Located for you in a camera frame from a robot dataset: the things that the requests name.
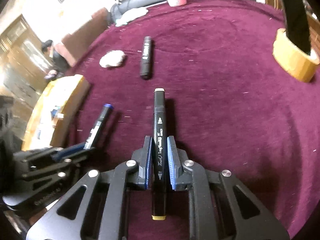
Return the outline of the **black marker yellow cap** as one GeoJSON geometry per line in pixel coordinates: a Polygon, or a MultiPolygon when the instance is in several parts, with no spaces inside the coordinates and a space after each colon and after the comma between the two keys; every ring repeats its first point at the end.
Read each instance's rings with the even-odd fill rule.
{"type": "Polygon", "coordinates": [[[154,91],[153,109],[153,180],[152,180],[152,219],[166,219],[167,191],[167,126],[165,113],[165,90],[154,91]]]}

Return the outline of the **black marker blue cap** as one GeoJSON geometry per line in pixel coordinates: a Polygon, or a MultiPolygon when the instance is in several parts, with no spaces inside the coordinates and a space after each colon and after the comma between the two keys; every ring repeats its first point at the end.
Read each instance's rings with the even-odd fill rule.
{"type": "Polygon", "coordinates": [[[106,103],[103,105],[101,113],[99,114],[99,117],[97,118],[93,127],[91,128],[89,137],[87,138],[84,144],[84,150],[89,150],[96,146],[112,111],[113,106],[111,104],[106,103]]]}

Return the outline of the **gold rimmed storage tray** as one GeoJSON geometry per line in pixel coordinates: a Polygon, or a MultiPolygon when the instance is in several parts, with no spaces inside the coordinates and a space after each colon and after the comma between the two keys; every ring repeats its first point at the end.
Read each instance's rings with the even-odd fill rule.
{"type": "Polygon", "coordinates": [[[22,150],[62,147],[89,88],[89,82],[79,74],[48,83],[28,121],[22,150]]]}

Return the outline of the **maroon table cloth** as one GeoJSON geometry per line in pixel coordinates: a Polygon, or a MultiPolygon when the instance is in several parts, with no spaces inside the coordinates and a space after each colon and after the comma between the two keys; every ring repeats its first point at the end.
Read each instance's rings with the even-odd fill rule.
{"type": "Polygon", "coordinates": [[[295,80],[274,60],[283,16],[249,0],[189,0],[106,29],[71,69],[91,89],[70,126],[86,140],[102,106],[114,112],[100,139],[102,171],[116,167],[152,134],[153,92],[165,89],[168,133],[208,170],[233,172],[292,239],[319,239],[319,75],[295,80]],[[151,73],[140,77],[144,37],[151,73]],[[122,50],[120,67],[100,59],[122,50]]]}

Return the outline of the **seated person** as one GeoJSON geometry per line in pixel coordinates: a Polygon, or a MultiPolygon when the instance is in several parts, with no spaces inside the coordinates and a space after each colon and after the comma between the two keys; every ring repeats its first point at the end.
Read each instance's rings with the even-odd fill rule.
{"type": "Polygon", "coordinates": [[[53,62],[52,69],[48,72],[44,79],[47,81],[54,81],[60,77],[63,77],[65,72],[69,70],[70,65],[67,60],[56,51],[53,41],[47,40],[46,42],[42,42],[41,51],[44,54],[47,54],[53,62]]]}

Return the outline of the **black marker grey cap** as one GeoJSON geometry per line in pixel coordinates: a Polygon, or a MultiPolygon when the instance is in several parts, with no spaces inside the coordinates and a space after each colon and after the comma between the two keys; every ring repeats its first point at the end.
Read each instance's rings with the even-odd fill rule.
{"type": "Polygon", "coordinates": [[[140,77],[149,79],[151,73],[152,39],[150,36],[144,37],[142,57],[140,61],[140,77]]]}

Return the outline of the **wooden cabinet doors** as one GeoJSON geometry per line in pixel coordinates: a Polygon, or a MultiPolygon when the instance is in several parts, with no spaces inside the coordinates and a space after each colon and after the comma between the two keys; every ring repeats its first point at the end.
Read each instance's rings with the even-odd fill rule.
{"type": "Polygon", "coordinates": [[[1,60],[36,94],[42,94],[47,87],[44,77],[53,62],[41,51],[41,41],[23,15],[1,33],[1,60]]]}

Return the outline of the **pink fluffy pompom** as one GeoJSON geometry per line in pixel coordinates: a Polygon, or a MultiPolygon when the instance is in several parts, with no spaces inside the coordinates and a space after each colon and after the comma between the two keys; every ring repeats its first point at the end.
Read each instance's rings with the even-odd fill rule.
{"type": "Polygon", "coordinates": [[[103,68],[120,67],[125,60],[125,53],[122,50],[112,50],[107,52],[99,61],[103,68]]]}

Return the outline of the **white gloves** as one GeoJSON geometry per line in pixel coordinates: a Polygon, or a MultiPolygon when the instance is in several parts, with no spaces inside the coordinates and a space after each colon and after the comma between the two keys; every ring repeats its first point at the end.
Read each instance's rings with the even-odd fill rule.
{"type": "Polygon", "coordinates": [[[148,13],[148,9],[145,7],[140,8],[132,8],[127,12],[123,13],[120,19],[116,20],[116,27],[121,27],[123,25],[127,25],[128,23],[132,22],[133,20],[140,18],[148,13]]]}

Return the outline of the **yellow tape roll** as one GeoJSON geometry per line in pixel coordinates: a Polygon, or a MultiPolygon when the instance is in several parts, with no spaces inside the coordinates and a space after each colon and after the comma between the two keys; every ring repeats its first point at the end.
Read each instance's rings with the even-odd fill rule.
{"type": "Polygon", "coordinates": [[[277,30],[272,54],[285,72],[301,82],[310,82],[319,67],[317,52],[313,48],[310,55],[303,52],[289,40],[284,28],[277,30]]]}

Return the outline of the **black phone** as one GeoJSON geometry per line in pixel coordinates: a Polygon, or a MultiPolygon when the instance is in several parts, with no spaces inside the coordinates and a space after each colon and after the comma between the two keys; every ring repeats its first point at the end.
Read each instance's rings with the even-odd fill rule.
{"type": "Polygon", "coordinates": [[[281,0],[287,38],[302,52],[310,55],[309,24],[303,0],[281,0]]]}

